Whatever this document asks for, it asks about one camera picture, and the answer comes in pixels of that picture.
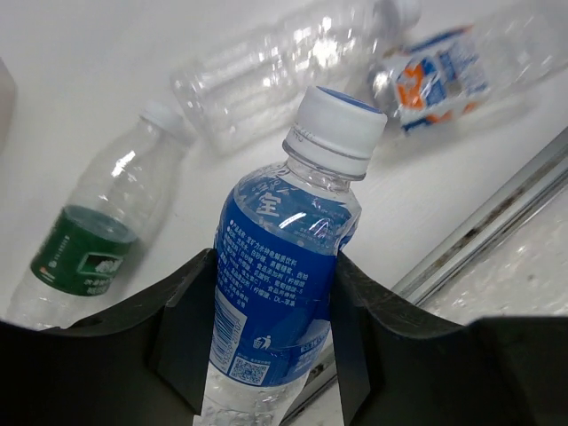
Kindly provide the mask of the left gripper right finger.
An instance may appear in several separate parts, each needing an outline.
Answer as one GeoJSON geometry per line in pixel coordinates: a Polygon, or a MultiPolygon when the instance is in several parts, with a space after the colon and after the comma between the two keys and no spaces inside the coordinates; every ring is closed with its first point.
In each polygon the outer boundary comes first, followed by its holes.
{"type": "Polygon", "coordinates": [[[564,425],[567,320],[430,314],[337,259],[330,297],[348,425],[564,425]]]}

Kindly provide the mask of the clear crushed unlabelled bottle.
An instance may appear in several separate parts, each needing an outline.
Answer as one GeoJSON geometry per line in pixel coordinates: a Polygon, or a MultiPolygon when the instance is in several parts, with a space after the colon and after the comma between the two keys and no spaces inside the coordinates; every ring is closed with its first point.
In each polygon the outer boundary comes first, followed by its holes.
{"type": "Polygon", "coordinates": [[[343,90],[421,15],[418,1],[315,1],[176,69],[171,88],[199,137],[232,154],[290,126],[308,87],[343,90]]]}

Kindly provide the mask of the clear bottle orange blue label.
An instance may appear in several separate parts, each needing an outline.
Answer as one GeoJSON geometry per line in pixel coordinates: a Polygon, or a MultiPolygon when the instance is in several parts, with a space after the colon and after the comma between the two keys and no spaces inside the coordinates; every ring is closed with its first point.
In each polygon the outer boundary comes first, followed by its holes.
{"type": "Polygon", "coordinates": [[[516,1],[385,53],[369,72],[378,109],[405,133],[517,95],[567,67],[567,4],[516,1]]]}

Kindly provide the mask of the translucent white plastic bin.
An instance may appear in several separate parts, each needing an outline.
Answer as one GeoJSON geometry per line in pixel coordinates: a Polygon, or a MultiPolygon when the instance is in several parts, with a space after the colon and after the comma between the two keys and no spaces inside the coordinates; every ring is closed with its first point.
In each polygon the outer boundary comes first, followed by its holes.
{"type": "Polygon", "coordinates": [[[10,133],[12,118],[14,115],[17,84],[12,74],[5,65],[4,60],[0,59],[0,151],[3,152],[10,133]]]}

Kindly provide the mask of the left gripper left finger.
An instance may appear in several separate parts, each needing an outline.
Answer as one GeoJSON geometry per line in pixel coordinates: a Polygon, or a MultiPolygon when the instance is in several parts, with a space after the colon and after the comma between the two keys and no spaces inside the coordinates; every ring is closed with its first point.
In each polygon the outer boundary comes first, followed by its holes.
{"type": "Polygon", "coordinates": [[[4,425],[189,425],[201,412],[216,253],[67,329],[1,325],[4,425]]]}

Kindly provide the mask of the clear bottle green label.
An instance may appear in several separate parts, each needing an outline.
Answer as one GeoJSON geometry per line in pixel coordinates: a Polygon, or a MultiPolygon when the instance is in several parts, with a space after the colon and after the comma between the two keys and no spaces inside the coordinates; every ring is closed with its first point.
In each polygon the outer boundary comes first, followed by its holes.
{"type": "Polygon", "coordinates": [[[6,321],[67,328],[154,242],[191,143],[183,117],[156,101],[79,177],[12,293],[6,321]]]}

